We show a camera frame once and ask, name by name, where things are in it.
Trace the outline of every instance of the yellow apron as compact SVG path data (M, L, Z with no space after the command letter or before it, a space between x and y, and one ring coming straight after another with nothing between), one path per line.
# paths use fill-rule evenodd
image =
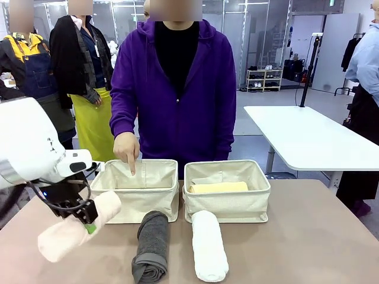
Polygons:
M100 106L93 105L79 95L69 95L73 102L78 129L79 146L88 149L92 159L107 162L114 160L114 137L109 121L111 119L111 96L105 88L95 89L101 97Z

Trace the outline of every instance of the purple hoodie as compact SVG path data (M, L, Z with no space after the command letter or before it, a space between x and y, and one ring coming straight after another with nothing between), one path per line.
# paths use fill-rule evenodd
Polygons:
M195 59L180 101L154 45L155 22L139 22L118 52L112 77L114 136L133 132L138 109L144 159L174 159L179 177L189 162L227 160L236 120L236 72L225 35L200 22Z

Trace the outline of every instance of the white collar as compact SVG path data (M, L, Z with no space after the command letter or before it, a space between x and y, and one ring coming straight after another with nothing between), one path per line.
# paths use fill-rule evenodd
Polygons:
M71 19L72 19L73 23L77 26L77 28L80 31L81 28L82 28L83 21L81 19L79 19L79 18L74 17L74 16L71 16Z

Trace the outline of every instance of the fabric storage basket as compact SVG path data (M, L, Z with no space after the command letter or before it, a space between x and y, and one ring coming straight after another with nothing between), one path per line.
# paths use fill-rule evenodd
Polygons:
M248 191L191 193L191 185L246 182ZM189 163L184 168L185 219L198 211L212 212L220 223L267 222L270 184L252 160Z
M114 191L121 199L121 212L109 224L141 223L150 211L157 210L175 222L179 210L178 162L174 160L137 160L136 174L127 163L105 163L91 183L94 195Z

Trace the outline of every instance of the rolled towel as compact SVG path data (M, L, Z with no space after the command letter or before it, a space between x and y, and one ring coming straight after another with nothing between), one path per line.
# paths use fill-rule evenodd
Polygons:
M137 255L131 262L136 284L158 283L166 274L168 218L159 211L147 213L138 229Z
M246 182L221 182L209 185L192 185L189 187L189 192L191 193L238 192L248 190Z
M50 262L59 262L70 251L95 237L110 219L121 211L121 201L113 191L107 191L94 199L98 217L96 230L89 234L80 220L73 215L51 226L38 237L38 249Z
M216 216L208 211L192 215L192 246L197 278L205 282L225 279L229 265Z

